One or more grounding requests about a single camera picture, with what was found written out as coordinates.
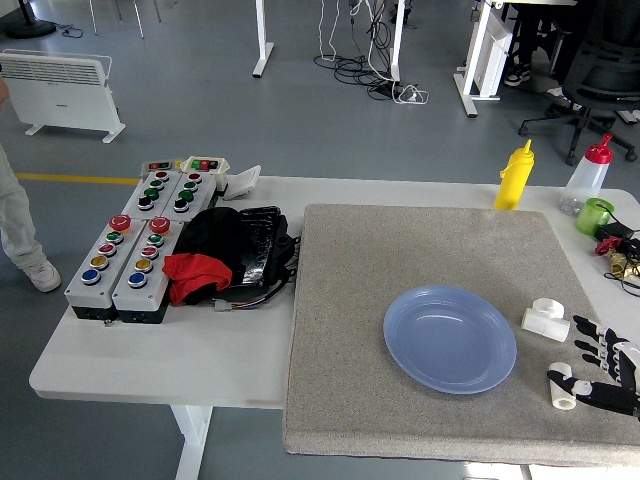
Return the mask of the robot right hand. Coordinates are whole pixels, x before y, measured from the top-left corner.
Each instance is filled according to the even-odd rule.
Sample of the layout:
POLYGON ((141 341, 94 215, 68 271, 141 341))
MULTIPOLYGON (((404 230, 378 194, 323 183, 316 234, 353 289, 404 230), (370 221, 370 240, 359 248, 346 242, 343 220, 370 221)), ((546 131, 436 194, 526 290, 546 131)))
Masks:
POLYGON ((551 384, 584 404, 639 418, 639 346, 601 323, 574 315, 577 330, 596 344, 575 340, 582 359, 607 372, 614 384, 578 379, 549 368, 551 384))

